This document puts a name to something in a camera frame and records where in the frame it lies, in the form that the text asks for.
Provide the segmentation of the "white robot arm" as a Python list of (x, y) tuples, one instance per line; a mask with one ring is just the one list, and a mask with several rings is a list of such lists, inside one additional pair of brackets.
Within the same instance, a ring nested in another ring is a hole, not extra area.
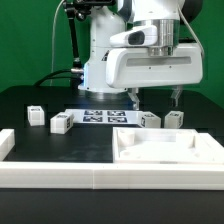
[(79, 89), (99, 99), (126, 92), (139, 108), (141, 87), (172, 86), (177, 99), (186, 84), (203, 76), (203, 47), (198, 39), (179, 38), (181, 24), (200, 13), (203, 0), (83, 0), (90, 8), (89, 60)]

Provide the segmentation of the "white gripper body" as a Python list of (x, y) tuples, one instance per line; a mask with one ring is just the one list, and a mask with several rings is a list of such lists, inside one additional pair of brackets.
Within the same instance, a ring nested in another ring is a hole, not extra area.
[(149, 48), (117, 48), (110, 51), (106, 63), (106, 83), (112, 88), (196, 84), (202, 76), (196, 44), (179, 44), (171, 56), (151, 56)]

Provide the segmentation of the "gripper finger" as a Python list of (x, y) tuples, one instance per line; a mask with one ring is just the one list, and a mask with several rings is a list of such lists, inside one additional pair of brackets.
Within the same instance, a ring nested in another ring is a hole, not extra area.
[(137, 88), (129, 88), (128, 89), (128, 95), (133, 103), (133, 109), (134, 110), (138, 110), (139, 109), (139, 103), (140, 103), (140, 100), (137, 96), (138, 94), (138, 89)]
[(183, 91), (183, 86), (182, 85), (178, 85), (178, 86), (174, 86), (172, 89), (172, 94), (171, 94), (171, 103), (173, 107), (177, 107), (179, 104), (179, 98), (182, 94)]

